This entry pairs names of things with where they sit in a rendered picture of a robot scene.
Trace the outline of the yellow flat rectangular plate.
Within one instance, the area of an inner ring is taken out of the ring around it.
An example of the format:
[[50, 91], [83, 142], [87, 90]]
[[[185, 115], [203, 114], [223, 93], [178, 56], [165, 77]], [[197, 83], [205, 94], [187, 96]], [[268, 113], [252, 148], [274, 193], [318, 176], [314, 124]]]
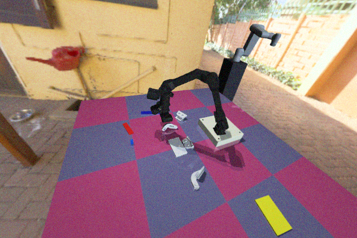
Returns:
[[276, 236], [292, 229], [286, 218], [282, 215], [276, 204], [268, 196], [254, 200], [260, 208], [262, 214], [273, 229]]

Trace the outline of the red flat bar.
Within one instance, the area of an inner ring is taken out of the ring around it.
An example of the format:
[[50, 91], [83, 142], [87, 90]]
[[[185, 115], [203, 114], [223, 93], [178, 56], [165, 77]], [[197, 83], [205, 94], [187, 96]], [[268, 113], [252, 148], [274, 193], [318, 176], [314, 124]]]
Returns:
[[133, 131], [127, 123], [122, 124], [129, 135], [133, 134]]

